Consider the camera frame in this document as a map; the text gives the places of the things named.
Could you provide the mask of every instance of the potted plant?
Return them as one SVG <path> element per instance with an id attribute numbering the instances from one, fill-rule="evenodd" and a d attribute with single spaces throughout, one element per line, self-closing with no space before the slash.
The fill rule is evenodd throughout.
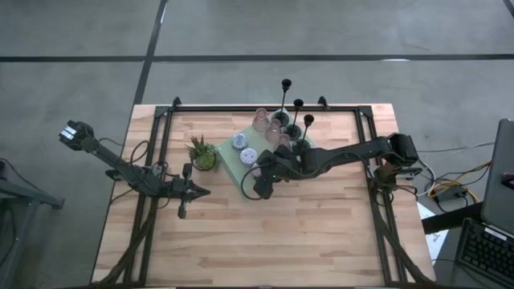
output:
<path id="1" fill-rule="evenodd" d="M 196 136 L 191 137 L 193 146 L 186 146 L 191 163 L 194 168 L 201 171 L 211 170 L 216 165 L 216 148 L 213 144 L 206 144 L 203 141 L 203 135 L 200 140 Z"/>

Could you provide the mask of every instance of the concrete floor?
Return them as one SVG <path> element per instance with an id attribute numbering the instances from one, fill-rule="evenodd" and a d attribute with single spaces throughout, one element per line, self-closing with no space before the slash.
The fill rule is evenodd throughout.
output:
<path id="1" fill-rule="evenodd" d="M 144 55 L 158 4 L 1 0 L 0 56 Z M 501 0 L 170 0 L 156 55 L 514 53 L 513 28 Z M 20 287 L 89 281 L 112 182 L 105 166 L 64 147 L 57 134 L 73 119 L 91 124 L 97 136 L 122 141 L 141 68 L 0 63 L 0 157 L 66 198 L 61 211 L 39 211 Z M 445 149 L 494 139 L 498 120 L 514 112 L 512 75 L 512 60 L 154 63 L 142 102 L 180 96 L 186 104 L 277 103 L 279 82 L 287 77 L 291 100 L 392 103 L 401 132 L 413 136 L 418 150 Z M 447 160 L 421 156 L 443 174 L 474 167 L 491 153 L 485 147 Z M 415 184 L 421 188 L 424 180 Z M 484 185 L 471 189 L 483 197 Z M 431 201 L 421 203 L 440 212 Z M 444 258 L 453 258 L 458 236 L 451 232 Z M 436 265 L 439 279 L 468 282 L 450 276 L 448 266 Z"/>

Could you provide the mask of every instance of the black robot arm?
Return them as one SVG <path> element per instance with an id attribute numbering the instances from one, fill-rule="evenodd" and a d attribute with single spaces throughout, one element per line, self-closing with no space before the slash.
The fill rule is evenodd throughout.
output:
<path id="1" fill-rule="evenodd" d="M 186 203 L 196 198 L 210 194 L 190 180 L 192 165 L 185 164 L 182 170 L 183 178 L 174 176 L 172 181 L 164 181 L 161 173 L 155 173 L 152 168 L 140 167 L 124 161 L 115 153 L 105 148 L 96 138 L 93 129 L 81 121 L 70 120 L 67 127 L 59 134 L 59 140 L 68 148 L 75 151 L 85 151 L 98 157 L 105 164 L 119 173 L 128 185 L 138 193 L 148 197 L 168 197 L 181 199 L 178 217 L 186 217 Z"/>
<path id="2" fill-rule="evenodd" d="M 260 154 L 257 164 L 261 165 L 261 175 L 255 180 L 254 191 L 268 199 L 273 193 L 273 182 L 314 178 L 327 173 L 333 166 L 375 157 L 387 161 L 376 171 L 378 180 L 387 185 L 394 185 L 396 175 L 418 160 L 412 139 L 400 133 L 338 149 L 305 149 L 298 155 L 280 146 L 274 153 L 265 150 Z"/>

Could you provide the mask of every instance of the light green tray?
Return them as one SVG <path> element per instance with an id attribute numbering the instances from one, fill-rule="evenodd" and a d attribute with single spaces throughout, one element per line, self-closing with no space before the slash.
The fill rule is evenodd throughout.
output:
<path id="1" fill-rule="evenodd" d="M 276 111 L 268 116 L 269 119 L 279 111 Z M 292 124 L 293 117 L 291 114 L 284 109 L 284 113 L 289 115 L 289 124 Z M 245 128 L 241 131 L 246 134 L 249 139 L 248 148 L 252 148 L 257 152 L 257 156 L 260 155 L 265 149 L 273 151 L 273 144 L 270 144 L 266 138 L 264 137 L 264 133 L 259 133 L 254 130 L 254 128 L 250 125 L 248 128 Z M 314 148 L 314 143 L 309 139 L 308 136 L 305 137 L 305 140 L 308 141 L 311 145 L 311 148 Z M 224 140 L 221 144 L 216 145 L 216 149 L 218 150 L 218 155 L 221 157 L 223 167 L 228 172 L 230 178 L 234 182 L 234 185 L 238 188 L 239 192 L 241 191 L 241 180 L 243 179 L 244 174 L 250 170 L 249 167 L 245 166 L 239 160 L 239 152 L 232 148 L 232 139 L 229 137 Z M 248 174 L 247 178 L 244 180 L 244 190 L 250 196 L 256 196 L 253 187 L 255 184 L 253 174 Z"/>

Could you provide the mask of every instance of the wooden tabletop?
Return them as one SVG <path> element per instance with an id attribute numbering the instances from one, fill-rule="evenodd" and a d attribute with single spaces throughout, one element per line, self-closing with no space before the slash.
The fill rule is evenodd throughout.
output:
<path id="1" fill-rule="evenodd" d="M 391 104 L 371 106 L 379 136 L 398 131 Z M 139 142 L 149 139 L 154 108 L 135 106 L 124 159 Z M 189 162 L 185 145 L 191 136 L 203 134 L 207 142 L 218 144 L 251 125 L 254 116 L 253 112 L 175 112 L 166 154 L 169 173 L 181 173 Z M 358 142 L 352 113 L 317 112 L 315 117 L 309 136 L 317 146 L 334 149 Z M 161 132 L 158 136 L 154 161 Z M 193 180 L 211 194 L 189 204 L 184 220 L 177 217 L 178 201 L 157 211 L 147 286 L 383 285 L 362 164 L 334 167 L 312 180 L 280 182 L 266 201 L 243 198 L 222 166 L 218 171 L 194 170 Z M 119 182 L 113 197 L 127 189 Z M 110 271 L 129 244 L 136 203 L 137 193 L 129 193 L 110 206 L 93 281 Z M 414 196 L 396 191 L 393 207 L 403 247 L 434 279 Z"/>

